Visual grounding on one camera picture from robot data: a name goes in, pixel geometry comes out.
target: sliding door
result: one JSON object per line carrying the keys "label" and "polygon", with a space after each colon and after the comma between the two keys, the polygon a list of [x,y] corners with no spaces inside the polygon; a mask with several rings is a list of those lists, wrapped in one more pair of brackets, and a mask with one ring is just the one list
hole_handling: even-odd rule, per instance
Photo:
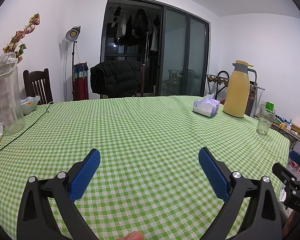
{"label": "sliding door", "polygon": [[203,96],[208,63],[209,25],[165,7],[158,94]]}

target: bowl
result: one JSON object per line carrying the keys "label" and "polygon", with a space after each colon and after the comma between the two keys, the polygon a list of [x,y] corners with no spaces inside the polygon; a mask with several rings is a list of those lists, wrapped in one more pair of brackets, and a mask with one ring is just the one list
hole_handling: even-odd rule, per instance
{"label": "bowl", "polygon": [[27,115],[31,113],[37,106],[38,102],[40,100],[39,96],[33,97],[27,97],[26,99],[21,99],[21,108],[23,115]]}

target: human hand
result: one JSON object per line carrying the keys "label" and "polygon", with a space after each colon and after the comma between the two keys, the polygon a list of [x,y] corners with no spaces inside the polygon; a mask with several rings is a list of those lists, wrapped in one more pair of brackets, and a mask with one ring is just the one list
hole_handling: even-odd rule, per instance
{"label": "human hand", "polygon": [[134,231],[125,237],[120,237],[117,240],[143,240],[143,235],[139,231]]}

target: white wall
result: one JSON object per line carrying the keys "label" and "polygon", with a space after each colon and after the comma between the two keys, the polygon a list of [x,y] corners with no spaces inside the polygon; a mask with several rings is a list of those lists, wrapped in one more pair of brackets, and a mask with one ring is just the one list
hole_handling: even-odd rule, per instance
{"label": "white wall", "polygon": [[[73,25],[81,25],[82,32],[78,39],[78,51],[81,61],[87,61],[88,67],[99,63],[102,25],[108,0],[76,0],[73,8]],[[218,65],[218,16],[191,0],[156,0],[193,13],[211,22],[210,66]],[[98,98],[92,94],[89,86],[89,97]]]}
{"label": "white wall", "polygon": [[[25,98],[22,73],[49,69],[52,96],[54,101],[65,100],[65,34],[69,25],[71,7],[74,0],[5,0],[0,7],[0,55],[2,48],[11,40],[16,31],[28,24],[29,18],[39,12],[41,23],[33,33],[26,35],[23,60],[18,64],[21,98]],[[71,72],[71,60],[68,60]]]}
{"label": "white wall", "polygon": [[226,70],[231,75],[235,60],[254,65],[258,86],[266,89],[262,99],[274,103],[278,115],[300,126],[300,19],[240,14],[219,20],[220,63],[214,73]]}

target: tablecloth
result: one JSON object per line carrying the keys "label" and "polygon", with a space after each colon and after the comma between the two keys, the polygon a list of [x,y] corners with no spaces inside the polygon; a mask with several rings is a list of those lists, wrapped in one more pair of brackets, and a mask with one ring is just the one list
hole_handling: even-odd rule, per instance
{"label": "tablecloth", "polygon": [[[54,177],[92,148],[101,164],[76,206],[100,239],[140,230],[145,239],[199,239],[222,207],[198,163],[208,147],[244,177],[271,178],[286,164],[289,141],[274,130],[256,133],[257,120],[192,112],[198,97],[117,98],[56,103],[30,130],[0,152],[0,224],[16,239],[18,208],[27,179]],[[47,106],[27,115],[29,127]],[[18,134],[4,134],[0,148]],[[244,201],[229,235],[239,229]],[[70,236],[54,201],[56,221]]]}

